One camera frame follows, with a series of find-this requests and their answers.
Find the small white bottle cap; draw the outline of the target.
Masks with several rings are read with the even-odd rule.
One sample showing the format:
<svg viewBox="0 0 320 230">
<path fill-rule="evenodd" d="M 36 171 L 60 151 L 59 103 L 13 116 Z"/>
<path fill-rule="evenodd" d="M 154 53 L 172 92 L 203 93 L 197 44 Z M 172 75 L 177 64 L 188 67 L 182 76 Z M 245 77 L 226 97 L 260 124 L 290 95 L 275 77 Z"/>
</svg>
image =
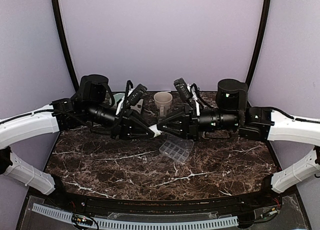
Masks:
<svg viewBox="0 0 320 230">
<path fill-rule="evenodd" d="M 153 137 L 156 138 L 162 134 L 160 130 L 158 130 L 158 127 L 156 124 L 151 125 L 149 129 L 154 133 Z"/>
</svg>

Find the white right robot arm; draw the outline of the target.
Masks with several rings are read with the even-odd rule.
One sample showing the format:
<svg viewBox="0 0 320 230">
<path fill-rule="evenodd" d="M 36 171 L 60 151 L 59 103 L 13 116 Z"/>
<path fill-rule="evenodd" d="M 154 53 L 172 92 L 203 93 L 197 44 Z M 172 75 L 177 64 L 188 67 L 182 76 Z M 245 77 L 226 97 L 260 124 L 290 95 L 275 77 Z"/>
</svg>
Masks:
<svg viewBox="0 0 320 230">
<path fill-rule="evenodd" d="M 313 145 L 302 159 L 263 179 L 255 203 L 266 207 L 275 193 L 285 192 L 320 170 L 320 121 L 289 115 L 275 107 L 247 105 L 248 85 L 236 79 L 223 79 L 217 84 L 216 107 L 199 108 L 195 86 L 187 86 L 183 78 L 174 81 L 184 106 L 168 114 L 155 127 L 155 134 L 168 133 L 196 141 L 200 132 L 235 131 L 247 140 L 289 141 Z"/>
</svg>

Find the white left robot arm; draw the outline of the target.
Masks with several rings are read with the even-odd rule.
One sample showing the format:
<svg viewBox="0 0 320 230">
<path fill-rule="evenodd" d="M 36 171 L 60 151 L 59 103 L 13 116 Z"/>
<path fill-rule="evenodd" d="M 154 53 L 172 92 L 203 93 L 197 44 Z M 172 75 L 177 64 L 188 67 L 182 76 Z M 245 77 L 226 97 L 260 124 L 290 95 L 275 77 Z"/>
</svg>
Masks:
<svg viewBox="0 0 320 230">
<path fill-rule="evenodd" d="M 37 110 L 3 119 L 0 122 L 0 173 L 26 187 L 31 187 L 60 208 L 71 203 L 58 176 L 45 173 L 23 161 L 10 146 L 33 137 L 60 133 L 78 127 L 87 127 L 97 135 L 112 139 L 151 139 L 161 132 L 149 125 L 133 109 L 147 91 L 142 84 L 133 87 L 127 81 L 124 97 L 116 101 L 107 77 L 99 74 L 85 75 L 75 94 L 45 105 Z"/>
</svg>

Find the clear plastic pill organizer box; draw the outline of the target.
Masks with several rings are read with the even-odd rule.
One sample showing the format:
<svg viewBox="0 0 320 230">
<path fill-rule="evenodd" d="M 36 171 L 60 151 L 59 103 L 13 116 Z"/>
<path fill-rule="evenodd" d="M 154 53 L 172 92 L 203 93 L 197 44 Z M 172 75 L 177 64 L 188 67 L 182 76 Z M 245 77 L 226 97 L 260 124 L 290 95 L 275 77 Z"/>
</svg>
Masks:
<svg viewBox="0 0 320 230">
<path fill-rule="evenodd" d="M 159 148 L 159 152 L 176 163 L 185 164 L 194 147 L 193 140 L 182 139 L 168 134 L 166 141 Z"/>
</svg>

